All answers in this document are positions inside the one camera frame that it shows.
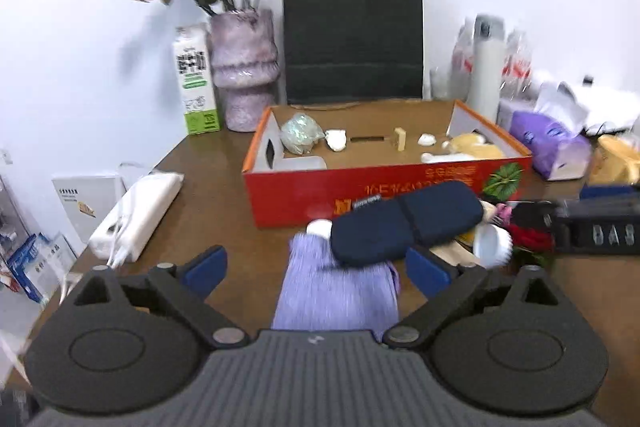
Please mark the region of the white frilly round item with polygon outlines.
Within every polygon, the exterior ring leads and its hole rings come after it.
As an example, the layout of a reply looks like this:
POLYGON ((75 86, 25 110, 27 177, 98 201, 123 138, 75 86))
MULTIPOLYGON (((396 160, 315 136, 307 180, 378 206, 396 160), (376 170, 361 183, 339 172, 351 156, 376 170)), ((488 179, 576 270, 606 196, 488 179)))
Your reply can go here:
POLYGON ((473 255, 486 269, 504 267, 512 256, 512 237, 497 225, 485 223, 475 229, 473 255))

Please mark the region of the white yellow plush sheep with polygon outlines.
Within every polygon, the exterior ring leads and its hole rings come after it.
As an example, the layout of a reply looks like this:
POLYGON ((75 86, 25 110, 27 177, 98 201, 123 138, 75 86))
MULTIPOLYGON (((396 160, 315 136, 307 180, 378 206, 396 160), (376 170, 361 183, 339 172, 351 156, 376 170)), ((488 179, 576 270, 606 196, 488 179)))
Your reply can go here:
POLYGON ((442 142, 442 154, 423 153, 423 164, 443 164, 444 162, 460 162, 474 160, 494 160, 506 158, 500 148, 489 143, 477 132, 463 133, 442 142))

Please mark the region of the navy blue pouch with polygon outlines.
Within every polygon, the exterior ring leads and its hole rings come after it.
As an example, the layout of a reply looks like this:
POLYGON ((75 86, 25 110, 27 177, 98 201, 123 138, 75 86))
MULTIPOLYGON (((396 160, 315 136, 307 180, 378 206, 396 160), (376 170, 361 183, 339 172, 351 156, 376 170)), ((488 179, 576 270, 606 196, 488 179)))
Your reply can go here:
POLYGON ((483 205, 467 185, 442 182, 369 202, 335 218, 331 251, 338 262, 351 267, 395 261, 412 246, 449 243, 483 217, 483 205))

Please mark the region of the purple knitted cloth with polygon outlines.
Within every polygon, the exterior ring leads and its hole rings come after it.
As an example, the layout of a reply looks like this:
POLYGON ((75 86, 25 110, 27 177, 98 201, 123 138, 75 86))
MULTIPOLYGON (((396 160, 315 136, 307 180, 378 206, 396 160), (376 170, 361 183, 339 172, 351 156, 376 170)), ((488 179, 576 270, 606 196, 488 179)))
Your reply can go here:
POLYGON ((294 235, 271 323, 281 331, 370 331, 380 339, 399 321, 399 275, 388 262, 351 268, 330 242, 294 235))

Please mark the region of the beige cube box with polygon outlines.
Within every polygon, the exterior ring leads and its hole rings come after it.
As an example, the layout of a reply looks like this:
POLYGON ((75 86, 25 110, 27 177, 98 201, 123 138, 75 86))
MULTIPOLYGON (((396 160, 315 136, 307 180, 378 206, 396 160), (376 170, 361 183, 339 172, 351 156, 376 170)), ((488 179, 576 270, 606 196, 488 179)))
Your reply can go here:
POLYGON ((397 127, 394 129, 393 142, 397 152, 403 152, 406 149, 407 132, 404 128, 397 127))

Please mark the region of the red knitted item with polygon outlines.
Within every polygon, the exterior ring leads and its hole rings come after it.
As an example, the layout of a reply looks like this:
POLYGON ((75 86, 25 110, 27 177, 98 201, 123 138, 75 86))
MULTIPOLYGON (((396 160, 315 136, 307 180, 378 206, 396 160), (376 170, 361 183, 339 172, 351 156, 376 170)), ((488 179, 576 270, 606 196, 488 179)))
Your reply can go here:
POLYGON ((552 202, 518 202, 511 210, 506 229, 513 245, 532 253, 550 253, 554 248, 552 202))

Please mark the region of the purple tissue pack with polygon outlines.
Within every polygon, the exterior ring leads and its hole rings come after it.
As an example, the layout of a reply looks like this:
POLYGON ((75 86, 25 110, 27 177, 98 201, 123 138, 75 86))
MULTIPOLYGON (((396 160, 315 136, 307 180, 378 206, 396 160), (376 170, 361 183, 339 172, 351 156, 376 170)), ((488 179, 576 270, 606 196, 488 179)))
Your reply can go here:
POLYGON ((544 83, 534 104, 514 101, 506 130, 532 153, 533 168, 546 180, 585 176, 592 148, 582 135, 588 110, 565 83, 544 83))

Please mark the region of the white power strip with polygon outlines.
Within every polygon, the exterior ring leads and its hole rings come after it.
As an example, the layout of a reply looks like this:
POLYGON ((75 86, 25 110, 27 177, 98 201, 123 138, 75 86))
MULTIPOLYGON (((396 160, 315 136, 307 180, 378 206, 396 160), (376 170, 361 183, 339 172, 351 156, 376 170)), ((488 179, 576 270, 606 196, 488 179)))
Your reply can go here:
POLYGON ((90 236, 92 253, 111 268, 136 262, 183 180, 181 173, 152 172, 134 182, 90 236))

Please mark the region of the right plastic water bottle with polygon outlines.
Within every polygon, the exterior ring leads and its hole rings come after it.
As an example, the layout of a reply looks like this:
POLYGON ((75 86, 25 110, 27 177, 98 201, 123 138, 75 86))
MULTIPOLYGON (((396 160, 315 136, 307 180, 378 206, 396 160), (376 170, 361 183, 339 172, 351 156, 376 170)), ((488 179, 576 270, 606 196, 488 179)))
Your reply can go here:
POLYGON ((506 39, 506 59, 502 70, 501 98, 521 98, 532 75, 532 49, 526 32, 514 29, 506 39))

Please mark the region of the plastic water bottle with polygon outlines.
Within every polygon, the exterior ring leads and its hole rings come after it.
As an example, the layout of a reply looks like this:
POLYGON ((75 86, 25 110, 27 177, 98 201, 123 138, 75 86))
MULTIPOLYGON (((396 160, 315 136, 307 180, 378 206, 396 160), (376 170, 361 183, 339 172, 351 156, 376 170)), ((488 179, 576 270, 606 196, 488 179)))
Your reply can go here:
POLYGON ((506 59, 502 70, 501 98, 521 98, 532 75, 532 49, 526 32, 514 29, 506 39, 506 59))
POLYGON ((474 20, 467 18, 460 27, 451 54, 450 95, 460 101, 468 97, 473 70, 474 20))

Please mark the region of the white thermos bottle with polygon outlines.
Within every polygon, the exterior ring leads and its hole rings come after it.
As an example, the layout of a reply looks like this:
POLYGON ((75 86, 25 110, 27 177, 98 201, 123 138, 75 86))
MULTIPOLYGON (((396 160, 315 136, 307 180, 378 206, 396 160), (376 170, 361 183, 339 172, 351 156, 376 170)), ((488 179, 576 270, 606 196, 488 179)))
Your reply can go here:
POLYGON ((487 120, 498 115, 506 34, 501 17, 478 14, 474 23, 473 65, 466 105, 487 120))

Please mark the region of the red cardboard box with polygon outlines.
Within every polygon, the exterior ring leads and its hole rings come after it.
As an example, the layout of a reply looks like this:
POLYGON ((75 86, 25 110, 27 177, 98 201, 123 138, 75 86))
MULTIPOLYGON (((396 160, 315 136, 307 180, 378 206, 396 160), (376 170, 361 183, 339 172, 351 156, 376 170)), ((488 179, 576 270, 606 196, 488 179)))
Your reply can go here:
POLYGON ((530 167, 532 154, 522 143, 459 101, 386 100, 267 108, 242 173, 256 225, 280 228, 339 216, 360 199, 392 198, 444 181, 507 200, 530 167), (345 131, 345 150, 333 152, 319 141, 308 154, 288 153, 280 128, 296 113, 314 118, 324 130, 345 131), (397 127, 407 132, 403 152, 394 147, 397 127), (423 153, 442 154, 442 142, 470 132, 496 144, 506 158, 421 161, 423 153))

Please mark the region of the iridescent ball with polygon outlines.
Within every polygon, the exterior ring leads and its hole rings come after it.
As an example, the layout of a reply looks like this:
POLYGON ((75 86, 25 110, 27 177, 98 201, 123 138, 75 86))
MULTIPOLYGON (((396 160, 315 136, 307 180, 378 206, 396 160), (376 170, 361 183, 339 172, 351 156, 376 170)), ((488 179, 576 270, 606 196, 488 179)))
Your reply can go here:
POLYGON ((324 131, 318 122, 304 113, 296 113, 280 128, 283 146, 294 155, 305 155, 324 139, 324 131))

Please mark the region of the white green milk carton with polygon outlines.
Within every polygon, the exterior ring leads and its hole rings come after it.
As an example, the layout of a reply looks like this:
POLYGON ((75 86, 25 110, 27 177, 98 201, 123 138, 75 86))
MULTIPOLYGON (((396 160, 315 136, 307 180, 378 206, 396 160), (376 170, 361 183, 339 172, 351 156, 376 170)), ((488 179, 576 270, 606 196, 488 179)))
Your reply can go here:
POLYGON ((179 27, 172 49, 186 130, 189 134, 219 131, 206 25, 179 27))

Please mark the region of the black paper shopping bag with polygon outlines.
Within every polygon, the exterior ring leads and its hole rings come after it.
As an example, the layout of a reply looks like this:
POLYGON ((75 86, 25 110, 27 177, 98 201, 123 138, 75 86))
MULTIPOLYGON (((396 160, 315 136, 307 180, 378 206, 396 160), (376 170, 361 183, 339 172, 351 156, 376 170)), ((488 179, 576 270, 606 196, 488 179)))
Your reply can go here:
POLYGON ((283 0, 291 105, 422 98, 423 0, 283 0))

